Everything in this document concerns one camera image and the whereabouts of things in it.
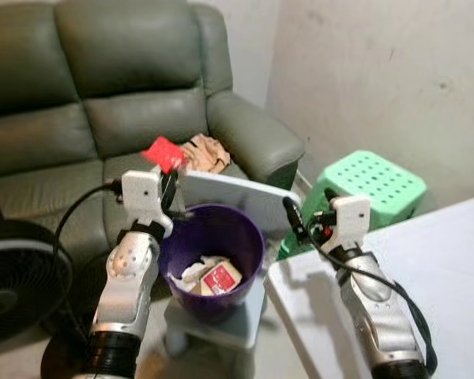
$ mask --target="purple bucket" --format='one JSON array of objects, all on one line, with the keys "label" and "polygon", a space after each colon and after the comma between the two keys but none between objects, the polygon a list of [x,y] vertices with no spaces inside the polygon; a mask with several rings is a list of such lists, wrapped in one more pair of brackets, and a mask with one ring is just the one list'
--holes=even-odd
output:
[{"label": "purple bucket", "polygon": [[[244,213],[227,205],[208,204],[188,208],[188,220],[176,220],[172,235],[160,249],[160,272],[183,308],[202,321],[221,321],[244,302],[260,272],[265,243],[258,227]],[[175,286],[170,272],[180,278],[185,268],[200,261],[200,256],[230,258],[243,279],[223,295],[195,295]]]}]

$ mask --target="green plastic stool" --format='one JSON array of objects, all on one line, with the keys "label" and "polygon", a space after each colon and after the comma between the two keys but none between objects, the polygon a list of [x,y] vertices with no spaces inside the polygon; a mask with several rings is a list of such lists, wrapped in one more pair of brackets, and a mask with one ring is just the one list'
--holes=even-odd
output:
[{"label": "green plastic stool", "polygon": [[[325,188],[340,194],[366,194],[371,203],[371,230],[387,227],[413,216],[427,191],[425,182],[396,164],[367,151],[356,151],[328,166],[302,206],[304,222],[316,211],[329,210]],[[298,246],[293,233],[281,243],[277,259],[312,249]]]}]

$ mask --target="fan grille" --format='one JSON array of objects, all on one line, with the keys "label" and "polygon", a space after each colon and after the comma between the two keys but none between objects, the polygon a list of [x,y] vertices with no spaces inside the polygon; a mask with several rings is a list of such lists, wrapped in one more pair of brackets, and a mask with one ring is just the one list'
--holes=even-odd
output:
[{"label": "fan grille", "polygon": [[[60,270],[70,285],[70,263],[60,252]],[[0,250],[0,293],[17,296],[15,305],[0,314],[0,341],[42,319],[62,300],[52,252],[46,249]]]}]

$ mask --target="black fan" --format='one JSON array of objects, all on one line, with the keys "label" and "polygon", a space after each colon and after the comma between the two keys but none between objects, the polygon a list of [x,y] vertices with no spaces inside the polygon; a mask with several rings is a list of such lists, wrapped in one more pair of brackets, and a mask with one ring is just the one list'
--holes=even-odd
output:
[{"label": "black fan", "polygon": [[[0,342],[39,323],[63,300],[54,239],[48,229],[4,220],[0,212]],[[58,266],[69,288],[72,265],[61,249]]]}]

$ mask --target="sofa armrest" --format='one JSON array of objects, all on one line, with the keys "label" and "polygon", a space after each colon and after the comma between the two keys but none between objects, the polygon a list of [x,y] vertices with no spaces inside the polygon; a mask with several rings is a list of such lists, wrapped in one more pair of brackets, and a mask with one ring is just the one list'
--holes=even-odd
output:
[{"label": "sofa armrest", "polygon": [[230,91],[209,97],[207,119],[250,179],[291,188],[303,143],[286,125]]}]

